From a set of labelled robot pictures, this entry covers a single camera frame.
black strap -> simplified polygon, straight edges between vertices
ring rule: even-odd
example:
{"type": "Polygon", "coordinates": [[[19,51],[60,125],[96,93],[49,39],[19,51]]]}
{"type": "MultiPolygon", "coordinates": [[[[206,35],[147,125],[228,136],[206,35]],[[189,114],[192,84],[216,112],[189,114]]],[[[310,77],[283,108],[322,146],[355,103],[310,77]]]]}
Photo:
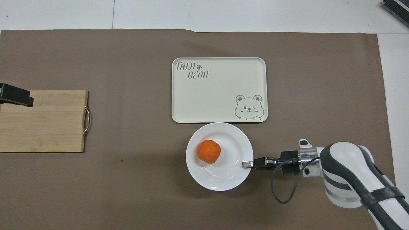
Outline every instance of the black strap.
{"type": "Polygon", "coordinates": [[[371,205],[378,203],[379,201],[395,197],[405,198],[403,193],[400,192],[397,187],[384,187],[363,195],[361,197],[361,203],[366,209],[368,209],[371,205]]]}

orange ball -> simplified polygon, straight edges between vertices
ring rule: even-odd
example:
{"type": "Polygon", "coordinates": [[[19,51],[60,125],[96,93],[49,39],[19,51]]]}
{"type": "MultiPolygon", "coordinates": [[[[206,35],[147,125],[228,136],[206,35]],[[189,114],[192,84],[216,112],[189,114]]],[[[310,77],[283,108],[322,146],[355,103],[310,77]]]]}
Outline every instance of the orange ball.
{"type": "Polygon", "coordinates": [[[213,164],[220,156],[220,145],[212,140],[204,140],[198,147],[198,158],[202,161],[213,164]]]}

bear drawing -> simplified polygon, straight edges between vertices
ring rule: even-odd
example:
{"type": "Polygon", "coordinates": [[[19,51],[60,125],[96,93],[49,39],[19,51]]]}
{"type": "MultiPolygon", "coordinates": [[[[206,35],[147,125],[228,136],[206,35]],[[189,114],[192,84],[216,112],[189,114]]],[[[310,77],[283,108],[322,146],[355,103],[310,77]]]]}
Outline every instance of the bear drawing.
{"type": "Polygon", "coordinates": [[[264,109],[261,107],[260,95],[255,95],[254,97],[238,95],[236,102],[235,114],[239,120],[261,120],[264,109]]]}

cutting board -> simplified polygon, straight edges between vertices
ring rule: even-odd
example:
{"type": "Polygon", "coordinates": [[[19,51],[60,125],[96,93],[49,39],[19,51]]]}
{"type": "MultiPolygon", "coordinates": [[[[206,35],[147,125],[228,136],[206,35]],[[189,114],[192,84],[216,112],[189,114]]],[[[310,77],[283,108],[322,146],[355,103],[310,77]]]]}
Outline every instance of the cutting board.
{"type": "Polygon", "coordinates": [[[32,108],[3,104],[0,152],[83,152],[85,90],[32,90],[32,108]]]}

white table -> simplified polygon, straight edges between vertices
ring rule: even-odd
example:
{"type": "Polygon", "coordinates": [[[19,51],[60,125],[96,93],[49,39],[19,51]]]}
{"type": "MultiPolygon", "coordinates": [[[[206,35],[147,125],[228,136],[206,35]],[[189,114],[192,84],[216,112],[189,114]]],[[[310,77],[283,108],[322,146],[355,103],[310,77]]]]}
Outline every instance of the white table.
{"type": "Polygon", "coordinates": [[[396,185],[409,196],[406,153],[409,28],[382,9],[381,3],[381,0],[0,0],[0,29],[378,34],[396,185]]]}

